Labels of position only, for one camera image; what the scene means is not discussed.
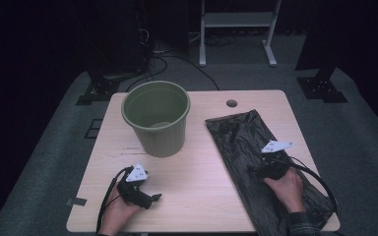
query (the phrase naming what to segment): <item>hand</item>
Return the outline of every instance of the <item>hand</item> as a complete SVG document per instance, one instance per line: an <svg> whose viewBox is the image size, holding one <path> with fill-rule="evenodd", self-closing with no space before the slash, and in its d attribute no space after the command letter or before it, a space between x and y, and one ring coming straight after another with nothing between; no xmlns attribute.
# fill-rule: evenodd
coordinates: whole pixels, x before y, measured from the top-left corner
<svg viewBox="0 0 378 236"><path fill-rule="evenodd" d="M305 212L302 204L302 180L293 167L279 180L265 178L264 181L272 188L288 213Z"/></svg>
<svg viewBox="0 0 378 236"><path fill-rule="evenodd" d="M133 216L140 207L125 203L119 196L116 186L113 187L107 200L108 206L103 213L102 224L97 233L104 235L116 235L127 221Z"/></svg>

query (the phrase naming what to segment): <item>person's left hand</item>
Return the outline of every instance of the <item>person's left hand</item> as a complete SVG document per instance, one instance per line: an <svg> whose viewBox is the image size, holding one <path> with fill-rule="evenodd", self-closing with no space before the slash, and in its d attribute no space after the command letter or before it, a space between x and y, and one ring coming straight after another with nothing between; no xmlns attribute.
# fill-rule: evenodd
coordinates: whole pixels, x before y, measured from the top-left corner
<svg viewBox="0 0 378 236"><path fill-rule="evenodd" d="M127 223L127 221L133 216L139 209L137 205L125 203L124 200L119 197L116 186L113 187L109 198L107 200L108 206L103 213L102 224L97 232L104 235L116 235L121 228Z"/></svg>

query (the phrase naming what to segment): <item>table hole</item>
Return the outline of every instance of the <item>table hole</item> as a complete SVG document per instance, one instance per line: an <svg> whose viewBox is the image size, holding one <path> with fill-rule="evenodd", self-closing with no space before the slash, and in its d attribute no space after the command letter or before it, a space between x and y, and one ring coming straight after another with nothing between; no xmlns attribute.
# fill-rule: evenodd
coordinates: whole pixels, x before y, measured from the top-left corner
<svg viewBox="0 0 378 236"><path fill-rule="evenodd" d="M235 107L235 106L238 105L238 103L237 103L236 100L230 99L230 100L228 100L228 101L226 102L226 105L227 105L228 107Z"/></svg>

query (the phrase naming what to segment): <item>dark background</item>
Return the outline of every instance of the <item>dark background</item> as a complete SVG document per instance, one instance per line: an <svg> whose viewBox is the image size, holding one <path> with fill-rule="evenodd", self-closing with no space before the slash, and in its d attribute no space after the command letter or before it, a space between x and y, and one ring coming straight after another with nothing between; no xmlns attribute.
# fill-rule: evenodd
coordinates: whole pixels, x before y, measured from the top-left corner
<svg viewBox="0 0 378 236"><path fill-rule="evenodd" d="M199 31L200 2L173 2L179 10L167 8L170 10L160 14L178 18L180 32L165 30L170 23L157 19L159 12L148 9L148 23L156 26L154 35L171 38L170 33L175 33L175 38L185 38L182 33ZM245 11L252 5L268 9L274 4L271 0L259 5L249 0L231 5L230 1L208 2L212 11ZM159 4L168 6L169 2ZM0 208L69 85L83 71L106 66L92 51L76 16L69 1L0 1ZM331 48L338 67L356 82L378 115L378 1L284 0L277 33L305 32L308 36L297 70L319 68ZM96 36L104 44L110 35L88 36ZM171 43L184 47L181 39ZM117 52L110 59L122 56Z"/></svg>

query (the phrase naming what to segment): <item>green bucket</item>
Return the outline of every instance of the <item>green bucket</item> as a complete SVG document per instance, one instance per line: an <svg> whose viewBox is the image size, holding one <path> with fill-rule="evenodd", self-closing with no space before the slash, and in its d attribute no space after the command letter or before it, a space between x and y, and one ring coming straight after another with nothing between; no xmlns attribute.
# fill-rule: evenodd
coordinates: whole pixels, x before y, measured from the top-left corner
<svg viewBox="0 0 378 236"><path fill-rule="evenodd" d="M190 98L181 86L165 81L132 89L122 101L122 117L136 133L146 153L167 157L185 143Z"/></svg>

